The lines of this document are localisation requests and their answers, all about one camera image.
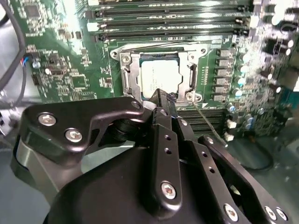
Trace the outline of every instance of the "cpu socket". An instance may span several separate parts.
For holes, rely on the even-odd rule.
[[[176,106],[185,106],[202,99],[195,93],[198,62],[207,53],[207,44],[143,43],[124,45],[110,56],[120,61],[124,96],[142,102],[159,88],[175,94]]]

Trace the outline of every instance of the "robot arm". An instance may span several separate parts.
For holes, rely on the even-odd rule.
[[[126,140],[135,146],[81,172],[84,155]],[[122,97],[29,107],[12,168],[51,204],[45,224],[292,223],[222,144],[195,138],[159,89],[144,106]]]

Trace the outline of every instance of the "connector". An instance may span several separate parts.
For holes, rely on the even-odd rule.
[[[232,141],[232,140],[234,140],[234,136],[227,133],[227,132],[225,132],[224,133],[224,139],[225,139],[225,141]]]
[[[234,121],[231,121],[230,119],[227,120],[227,126],[229,129],[231,128],[236,128],[237,127],[237,123]]]

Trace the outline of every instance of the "motherboard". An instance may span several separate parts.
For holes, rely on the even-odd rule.
[[[272,135],[299,102],[297,0],[11,0],[44,103],[160,88],[195,134]]]

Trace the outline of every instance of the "wire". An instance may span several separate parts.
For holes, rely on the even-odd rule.
[[[10,19],[10,21],[11,21],[13,27],[14,27],[14,30],[15,30],[15,33],[17,35],[17,39],[18,39],[18,42],[19,42],[19,52],[17,53],[17,55],[14,58],[13,62],[10,64],[7,71],[4,73],[4,75],[0,79],[0,91],[1,91],[8,84],[8,82],[10,81],[11,77],[14,74],[14,71],[17,69],[17,67],[19,65],[19,62],[23,59],[23,56],[24,56],[25,51],[26,51],[26,45],[25,45],[25,38],[24,38],[24,35],[22,33],[21,27],[18,24],[13,12],[11,11],[10,6],[6,3],[5,0],[0,0],[0,3],[3,6],[7,17]]]
[[[9,21],[9,17],[7,14],[0,20],[0,27],[4,26]]]
[[[216,132],[215,128],[213,125],[210,123],[210,121],[205,117],[205,115],[201,112],[201,110],[196,106],[194,102],[192,102],[193,106],[197,110],[197,112],[202,116],[202,118],[205,120],[207,125],[209,125],[210,129],[212,130],[212,133],[216,136],[216,138],[224,145],[224,147],[227,147],[228,144],[220,137],[220,135]]]
[[[255,143],[257,148],[268,158],[269,163],[267,165],[265,165],[264,167],[261,167],[261,168],[247,167],[243,164],[241,164],[241,166],[243,166],[247,171],[251,171],[251,172],[263,172],[263,171],[268,171],[268,170],[272,169],[274,167],[274,159],[273,159],[272,155],[269,153],[269,151],[267,149],[265,149],[265,147],[262,146],[260,143],[258,143],[254,139],[253,136],[249,136],[249,140],[251,142]]]
[[[22,86],[21,86],[21,91],[20,94],[18,96],[18,98],[13,102],[13,103],[7,103],[7,102],[0,102],[0,109],[1,110],[8,110],[8,109],[12,109],[15,108],[17,106],[19,106],[24,98],[24,93],[25,93],[25,89],[26,89],[26,81],[27,81],[27,69],[25,66],[26,61],[28,61],[28,57],[27,60],[22,60],[21,64],[22,66],[22,71],[23,71],[23,78],[22,78]]]

